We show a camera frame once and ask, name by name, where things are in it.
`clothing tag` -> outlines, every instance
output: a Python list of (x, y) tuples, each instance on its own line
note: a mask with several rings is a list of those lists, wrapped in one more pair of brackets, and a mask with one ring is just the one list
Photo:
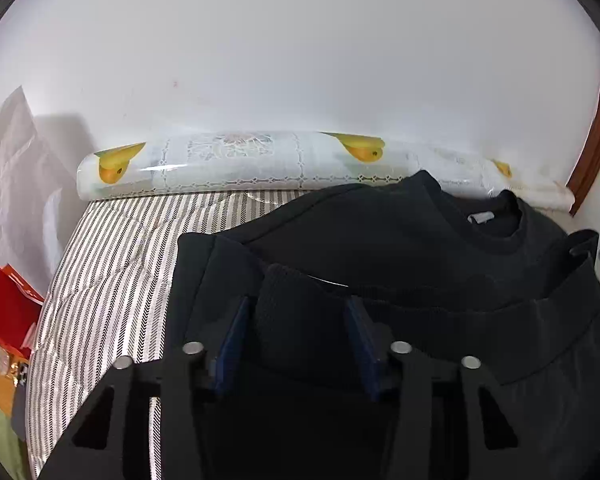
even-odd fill
[(471, 224), (484, 224), (492, 218), (496, 218), (496, 215), (494, 215), (491, 211), (485, 211), (484, 213), (474, 213), (469, 215), (466, 219)]

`striped bedding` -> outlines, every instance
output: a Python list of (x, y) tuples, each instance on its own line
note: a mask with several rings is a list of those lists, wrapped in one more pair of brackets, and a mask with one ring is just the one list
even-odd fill
[[(27, 444), (36, 478), (112, 362), (160, 358), (176, 241), (258, 218), (302, 192), (227, 191), (92, 202), (42, 309), (27, 384)], [(150, 407), (150, 467), (160, 476), (160, 404)]]

